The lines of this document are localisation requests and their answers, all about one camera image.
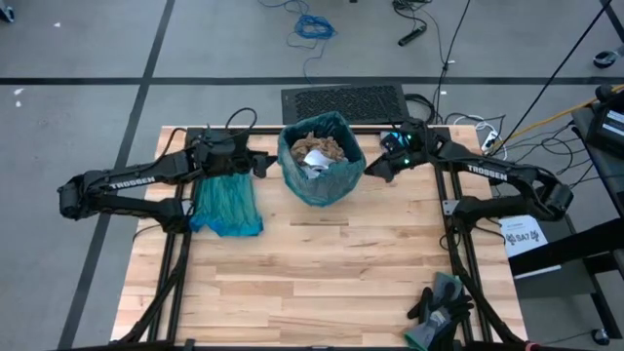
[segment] wooden table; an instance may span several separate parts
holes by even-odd
[[[172,129],[162,129],[156,154]],[[450,133],[479,152],[473,127],[451,126]],[[177,134],[170,150],[183,141]],[[379,156],[378,136],[358,141],[369,163]],[[276,154],[277,136],[250,136],[249,147]],[[491,197],[486,178],[463,173],[460,179],[465,195]],[[294,196],[277,164],[253,185],[264,221],[259,237],[193,234],[176,343],[404,346],[403,331],[413,326],[406,312],[436,271],[450,272],[449,253],[439,246],[445,230],[433,167],[402,172],[389,184],[363,176],[349,195],[323,209]],[[174,189],[152,184],[145,197],[173,197]],[[154,223],[141,220],[138,230]],[[478,229],[472,235],[486,297],[526,338],[501,238]],[[129,331],[154,296],[165,239],[160,228],[136,238],[113,339]],[[166,304],[161,338],[169,309]],[[472,326],[480,339],[474,312]]]

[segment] blue cable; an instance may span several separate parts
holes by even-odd
[[[267,7],[267,8],[283,7],[286,11],[299,15],[299,20],[294,24],[294,30],[286,37],[286,45],[292,48],[314,50],[317,47],[319,40],[324,40],[323,47],[321,48],[321,53],[318,56],[308,58],[303,63],[303,76],[305,77],[305,80],[307,80],[309,84],[312,84],[312,82],[308,78],[307,69],[306,69],[307,64],[312,59],[321,59],[323,57],[328,40],[330,40],[334,35],[337,34],[335,29],[333,29],[333,26],[324,17],[308,15],[308,11],[310,11],[310,5],[308,5],[303,0],[287,0],[280,4],[273,4],[273,5],[265,4],[261,0],[257,0],[257,2],[260,5]],[[288,5],[291,3],[296,4],[297,8],[296,9],[289,8]],[[307,46],[307,45],[300,45],[300,44],[291,44],[290,38],[292,34],[296,34],[303,39],[314,40],[314,45]]]

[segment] gray floor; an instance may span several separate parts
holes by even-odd
[[[165,0],[8,1],[16,8],[17,21],[0,23],[0,82],[2,78],[141,77],[166,4]],[[308,65],[308,74],[438,76],[435,28],[398,47],[396,41],[407,34],[411,23],[397,17],[389,2],[360,0],[353,5],[347,0],[309,0],[312,14],[327,17],[339,34],[328,43],[323,59]],[[426,7],[440,24],[445,52],[463,4],[434,0]],[[613,7],[624,17],[624,3],[615,1]],[[448,76],[548,77],[599,9],[598,0],[473,0],[453,50],[456,64]],[[295,21],[295,15],[263,8],[255,0],[176,0],[154,76],[300,77],[302,62],[311,54],[285,44]],[[602,17],[561,76],[624,76],[624,62],[607,70],[591,63],[598,51],[619,43],[613,26]],[[301,86],[151,86],[129,162],[153,157],[162,125],[222,124],[242,106],[257,110],[258,124],[280,124],[280,91],[294,87]],[[20,88],[25,90],[15,96]],[[459,111],[484,117],[505,113],[506,136],[540,88],[449,84],[443,87],[447,94],[440,109],[442,114]],[[590,98],[594,88],[552,86],[524,125]],[[4,124],[0,161],[6,165],[0,177],[5,184],[0,197],[4,210],[0,220],[5,223],[5,245],[0,249],[0,349],[57,347],[96,220],[61,218],[55,190],[78,173],[112,167],[137,89],[132,85],[0,86]],[[434,89],[404,86],[406,92],[429,97]],[[423,115],[417,106],[410,111]],[[562,118],[535,133],[555,130],[568,121]],[[522,153],[514,150],[509,158]],[[586,158],[581,152],[574,162]],[[536,150],[524,161],[556,171],[566,165],[567,157]],[[570,170],[562,180],[573,182],[584,171],[585,167]],[[577,230],[616,216],[598,181],[585,182],[574,192],[569,213]],[[142,191],[129,193],[141,196]],[[108,341],[136,223],[131,218],[111,220],[74,346]],[[624,300],[618,295],[624,283],[614,274],[604,274],[601,282],[624,326]],[[589,296],[522,299],[521,305],[528,335],[536,341],[601,326]],[[585,335],[560,345],[616,350],[624,343],[600,347]]]

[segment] teal cloth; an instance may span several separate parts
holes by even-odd
[[[195,232],[208,225],[219,236],[256,236],[263,230],[255,207],[252,177],[223,175],[199,183],[195,213],[190,226]]]
[[[331,164],[313,179],[308,179],[291,155],[293,144],[310,132],[314,132],[314,137],[333,137],[347,159]],[[331,205],[353,190],[367,166],[349,123],[338,112],[324,113],[285,127],[278,139],[278,163],[288,188],[306,204],[319,207]]]

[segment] teal trash bag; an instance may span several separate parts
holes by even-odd
[[[262,231],[250,174],[211,177],[198,186],[191,230],[197,232],[208,225],[222,237],[256,236]]]
[[[314,137],[333,137],[348,161],[332,163],[318,177],[308,179],[291,155],[291,147],[310,132],[314,132]],[[285,127],[278,139],[278,163],[292,192],[306,204],[319,207],[331,205],[353,190],[367,166],[349,123],[338,112],[324,113]]]

